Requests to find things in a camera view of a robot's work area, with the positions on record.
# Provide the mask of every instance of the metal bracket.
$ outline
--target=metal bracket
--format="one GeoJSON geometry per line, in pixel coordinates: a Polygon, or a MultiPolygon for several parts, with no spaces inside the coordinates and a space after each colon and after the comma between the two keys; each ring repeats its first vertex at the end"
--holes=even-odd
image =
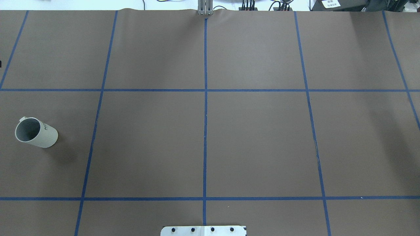
{"type": "Polygon", "coordinates": [[[213,0],[198,0],[199,15],[213,15],[213,0]]]}
{"type": "Polygon", "coordinates": [[[160,236],[247,236],[246,226],[166,226],[160,236]]]}

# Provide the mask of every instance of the white label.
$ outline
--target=white label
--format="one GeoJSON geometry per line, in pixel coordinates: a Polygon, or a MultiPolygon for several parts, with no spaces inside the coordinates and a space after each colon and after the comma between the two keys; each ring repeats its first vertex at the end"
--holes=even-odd
{"type": "Polygon", "coordinates": [[[322,1],[322,4],[325,8],[336,8],[341,7],[339,0],[324,0],[322,1]]]}

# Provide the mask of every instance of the brown surface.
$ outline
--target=brown surface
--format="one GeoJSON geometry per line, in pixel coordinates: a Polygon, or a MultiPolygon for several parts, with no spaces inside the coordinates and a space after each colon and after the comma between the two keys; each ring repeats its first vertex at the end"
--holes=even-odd
{"type": "MultiPolygon", "coordinates": [[[[74,235],[80,203],[79,235],[158,236],[207,220],[248,235],[326,236],[325,210],[331,236],[420,234],[420,132],[382,13],[297,13],[307,84],[400,90],[307,97],[293,13],[209,17],[207,85],[224,90],[206,93],[204,18],[121,10],[100,102],[114,14],[29,12],[0,89],[1,235],[74,235]],[[58,142],[18,142],[22,116],[56,128],[58,142]]],[[[0,12],[0,75],[24,15],[0,12]]],[[[418,17],[386,16],[408,88],[418,89],[418,17]]],[[[409,94],[418,113],[420,93],[409,94]]]]}

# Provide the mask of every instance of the blue tape line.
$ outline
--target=blue tape line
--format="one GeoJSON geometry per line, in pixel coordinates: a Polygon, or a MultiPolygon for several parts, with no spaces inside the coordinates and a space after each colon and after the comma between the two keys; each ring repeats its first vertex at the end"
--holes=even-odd
{"type": "Polygon", "coordinates": [[[208,89],[209,92],[305,92],[305,89],[208,89]]]}
{"type": "Polygon", "coordinates": [[[370,199],[420,199],[420,196],[342,196],[326,197],[327,200],[370,200],[370,199]]]}
{"type": "Polygon", "coordinates": [[[101,110],[101,105],[102,105],[102,98],[103,98],[103,94],[104,94],[106,76],[107,76],[107,72],[108,72],[109,58],[111,57],[112,42],[113,42],[113,38],[114,38],[115,25],[117,23],[117,16],[118,16],[118,11],[116,10],[115,11],[115,16],[114,16],[114,24],[112,26],[111,39],[110,39],[110,42],[109,42],[108,55],[107,55],[106,64],[105,64],[104,77],[103,77],[103,80],[102,80],[101,94],[99,96],[98,109],[96,111],[95,125],[93,127],[92,141],[90,143],[89,157],[87,159],[86,173],[85,173],[85,176],[84,176],[83,189],[82,189],[82,193],[81,193],[79,213],[77,215],[77,222],[76,222],[76,229],[74,230],[74,236],[77,236],[78,233],[79,233],[81,213],[82,213],[82,210],[83,210],[84,196],[85,196],[85,193],[86,193],[87,179],[89,177],[90,162],[91,162],[92,153],[93,153],[93,144],[95,142],[95,137],[96,137],[96,128],[97,128],[97,125],[98,125],[99,112],[101,110]]]}
{"type": "Polygon", "coordinates": [[[80,197],[0,197],[0,201],[80,201],[80,197]]]}
{"type": "Polygon", "coordinates": [[[202,197],[85,197],[85,201],[202,201],[202,197]]]}
{"type": "Polygon", "coordinates": [[[406,92],[404,89],[309,89],[310,92],[406,92]]]}
{"type": "Polygon", "coordinates": [[[207,18],[204,19],[204,150],[203,150],[203,225],[207,225],[207,18]]]}
{"type": "Polygon", "coordinates": [[[323,200],[322,197],[207,197],[207,201],[302,201],[323,200]]]}
{"type": "Polygon", "coordinates": [[[101,89],[0,89],[10,92],[100,92],[101,89]]]}
{"type": "Polygon", "coordinates": [[[28,18],[28,14],[29,14],[29,11],[27,10],[26,14],[25,14],[25,17],[24,17],[24,21],[22,22],[21,28],[19,30],[18,36],[16,37],[15,44],[13,45],[12,52],[10,53],[9,60],[7,61],[6,68],[4,69],[3,77],[0,81],[0,89],[3,87],[4,80],[6,79],[7,71],[9,70],[10,63],[12,62],[13,55],[15,54],[16,46],[18,45],[19,39],[20,39],[22,31],[24,29],[26,19],[28,18]]]}
{"type": "Polygon", "coordinates": [[[416,119],[416,122],[417,122],[417,127],[420,129],[420,121],[419,121],[419,118],[417,116],[417,112],[416,112],[416,109],[414,107],[413,100],[411,99],[411,95],[410,95],[410,92],[408,90],[407,82],[405,81],[404,73],[402,72],[401,65],[400,65],[399,60],[398,60],[398,56],[396,55],[396,51],[395,51],[395,48],[394,48],[394,44],[392,42],[391,34],[389,33],[388,22],[386,21],[385,11],[382,11],[382,16],[383,16],[383,21],[385,23],[386,33],[388,34],[389,43],[391,44],[391,49],[392,49],[392,52],[394,54],[396,64],[398,66],[398,70],[399,70],[399,73],[401,75],[402,82],[403,82],[405,90],[407,92],[408,100],[410,101],[410,106],[411,106],[411,109],[414,113],[414,118],[416,119]]]}
{"type": "MultiPolygon", "coordinates": [[[[84,201],[202,201],[203,197],[84,197],[84,201]]],[[[326,200],[420,199],[404,196],[326,196],[326,200]]],[[[0,197],[0,201],[80,201],[81,197],[0,197]]],[[[206,201],[319,201],[324,197],[206,197],[206,201]]]]}
{"type": "Polygon", "coordinates": [[[204,89],[104,89],[105,92],[204,92],[204,89]]]}
{"type": "Polygon", "coordinates": [[[296,11],[294,11],[294,21],[295,21],[295,24],[296,24],[296,34],[297,34],[297,41],[298,41],[298,44],[299,44],[299,53],[300,53],[300,62],[302,64],[303,80],[305,82],[306,100],[307,100],[307,103],[308,103],[309,117],[310,117],[310,120],[311,120],[312,136],[313,136],[314,143],[315,143],[316,158],[317,158],[317,161],[318,161],[318,174],[319,174],[319,182],[320,182],[320,185],[321,185],[321,193],[322,193],[323,204],[324,204],[325,221],[326,221],[326,225],[327,225],[328,236],[331,236],[331,228],[330,228],[330,220],[329,220],[329,216],[328,216],[327,200],[325,199],[324,180],[323,180],[323,177],[322,177],[321,160],[319,158],[318,142],[317,142],[317,139],[316,139],[315,125],[314,125],[314,120],[313,120],[313,115],[312,115],[312,107],[311,107],[311,102],[310,102],[310,97],[309,97],[308,82],[307,82],[307,78],[306,78],[305,63],[304,63],[304,60],[303,60],[302,43],[300,41],[299,25],[298,25],[298,21],[297,21],[296,11]]]}
{"type": "MultiPolygon", "coordinates": [[[[5,92],[100,92],[101,89],[0,89],[5,92]]],[[[420,89],[409,89],[420,92],[420,89]]],[[[104,92],[205,92],[205,89],[104,89],[104,92]]],[[[306,92],[306,89],[207,89],[207,92],[306,92]]],[[[309,92],[407,92],[406,89],[309,89],[309,92]]]]}

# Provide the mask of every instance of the wire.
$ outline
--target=wire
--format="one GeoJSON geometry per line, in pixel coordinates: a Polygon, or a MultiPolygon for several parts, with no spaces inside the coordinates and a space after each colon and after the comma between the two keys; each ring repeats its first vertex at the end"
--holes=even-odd
{"type": "Polygon", "coordinates": [[[278,10],[277,11],[290,11],[290,3],[293,2],[294,0],[291,0],[291,1],[288,1],[288,2],[278,1],[278,0],[271,0],[271,1],[273,1],[273,3],[271,4],[271,6],[268,10],[271,10],[273,5],[275,3],[278,3],[278,10]]]}
{"type": "Polygon", "coordinates": [[[280,8],[280,2],[279,1],[274,1],[272,4],[271,4],[271,6],[270,6],[270,8],[268,9],[269,11],[271,10],[271,8],[272,8],[272,6],[275,4],[275,3],[278,3],[278,8],[280,8]]]}
{"type": "Polygon", "coordinates": [[[239,8],[240,10],[255,10],[255,0],[247,0],[245,4],[245,0],[242,0],[242,7],[239,8]]]}
{"type": "Polygon", "coordinates": [[[227,8],[225,8],[224,6],[215,6],[215,7],[213,7],[213,10],[214,10],[216,7],[221,7],[221,8],[223,8],[223,9],[226,9],[226,10],[227,10],[227,8]]]}

